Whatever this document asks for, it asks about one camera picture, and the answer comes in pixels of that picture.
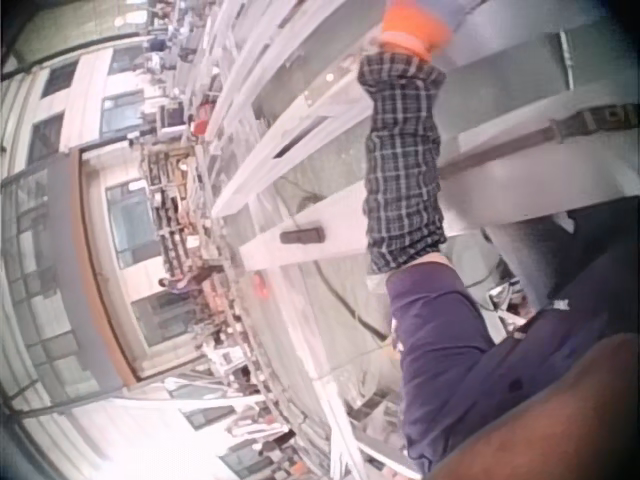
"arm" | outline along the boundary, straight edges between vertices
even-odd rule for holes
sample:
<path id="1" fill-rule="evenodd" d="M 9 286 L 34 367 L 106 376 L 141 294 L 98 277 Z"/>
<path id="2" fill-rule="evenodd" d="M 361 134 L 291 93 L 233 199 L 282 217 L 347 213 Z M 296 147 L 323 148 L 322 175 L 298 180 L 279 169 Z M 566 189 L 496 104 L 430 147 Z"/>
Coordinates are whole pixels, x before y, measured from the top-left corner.
<path id="1" fill-rule="evenodd" d="M 445 76 L 427 61 L 430 48 L 393 42 L 405 38 L 398 30 L 420 11 L 407 14 L 403 6 L 401 15 L 390 12 L 393 7 L 383 22 L 383 50 L 362 60 L 358 76 L 374 104 L 364 210 L 371 271 L 394 272 L 387 290 L 403 349 L 403 431 L 409 456 L 427 472 L 448 450 L 445 427 L 456 420 L 447 411 L 450 400 L 494 345 L 462 281 L 439 253 L 446 238 L 433 106 Z"/>
<path id="2" fill-rule="evenodd" d="M 373 273 L 388 273 L 438 252 L 446 240 L 432 113 L 444 74 L 415 55 L 383 51 L 363 59 L 358 79 L 374 105 L 366 142 L 368 250 Z"/>

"orange object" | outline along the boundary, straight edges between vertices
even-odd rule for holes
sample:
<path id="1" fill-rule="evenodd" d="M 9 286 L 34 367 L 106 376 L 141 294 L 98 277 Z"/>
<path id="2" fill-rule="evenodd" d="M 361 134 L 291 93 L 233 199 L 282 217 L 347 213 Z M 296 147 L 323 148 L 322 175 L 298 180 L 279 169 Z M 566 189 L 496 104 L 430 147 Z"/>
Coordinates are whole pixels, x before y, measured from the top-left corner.
<path id="1" fill-rule="evenodd" d="M 293 467 L 291 467 L 291 473 L 299 477 L 309 473 L 309 467 L 304 462 L 297 462 Z"/>
<path id="2" fill-rule="evenodd" d="M 408 50 L 423 60 L 451 41 L 453 32 L 436 15 L 410 0 L 396 1 L 382 20 L 379 41 Z"/>
<path id="3" fill-rule="evenodd" d="M 253 289 L 261 298 L 269 298 L 269 290 L 262 275 L 258 272 L 253 274 Z"/>

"orange glove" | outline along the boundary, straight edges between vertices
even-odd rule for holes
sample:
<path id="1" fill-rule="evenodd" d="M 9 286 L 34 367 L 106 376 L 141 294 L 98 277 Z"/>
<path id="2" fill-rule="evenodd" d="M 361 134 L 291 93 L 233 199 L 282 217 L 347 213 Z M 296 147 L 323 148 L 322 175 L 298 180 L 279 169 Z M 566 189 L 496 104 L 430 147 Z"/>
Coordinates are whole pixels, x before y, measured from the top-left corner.
<path id="1" fill-rule="evenodd" d="M 431 53 L 445 47 L 465 17 L 485 1 L 392 0 L 379 41 L 431 60 Z"/>

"skin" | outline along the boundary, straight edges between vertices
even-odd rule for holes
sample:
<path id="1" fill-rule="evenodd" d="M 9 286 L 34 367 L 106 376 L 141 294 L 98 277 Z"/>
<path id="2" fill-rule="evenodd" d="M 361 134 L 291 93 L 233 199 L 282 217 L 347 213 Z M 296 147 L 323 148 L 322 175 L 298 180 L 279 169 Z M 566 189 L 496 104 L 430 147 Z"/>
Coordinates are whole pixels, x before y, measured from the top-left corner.
<path id="1" fill-rule="evenodd" d="M 559 382 L 471 437 L 433 480 L 619 477 L 638 447 L 638 336 L 601 341 Z M 637 457 L 635 464 L 637 474 Z"/>

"purple shirt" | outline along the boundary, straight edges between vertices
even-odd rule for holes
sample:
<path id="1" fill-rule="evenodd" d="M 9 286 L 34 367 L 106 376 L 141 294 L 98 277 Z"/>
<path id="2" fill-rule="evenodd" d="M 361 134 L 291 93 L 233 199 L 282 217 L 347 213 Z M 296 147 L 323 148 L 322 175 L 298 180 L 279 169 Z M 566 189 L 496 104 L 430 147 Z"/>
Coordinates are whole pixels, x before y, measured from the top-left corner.
<path id="1" fill-rule="evenodd" d="M 598 340 L 637 331 L 637 277 L 619 268 L 632 258 L 629 248 L 600 257 L 557 297 L 569 301 L 569 311 L 543 310 L 523 340 L 509 337 L 498 345 L 451 267 L 417 264 L 389 278 L 404 347 L 403 431 L 409 457 L 423 473 L 558 380 Z"/>

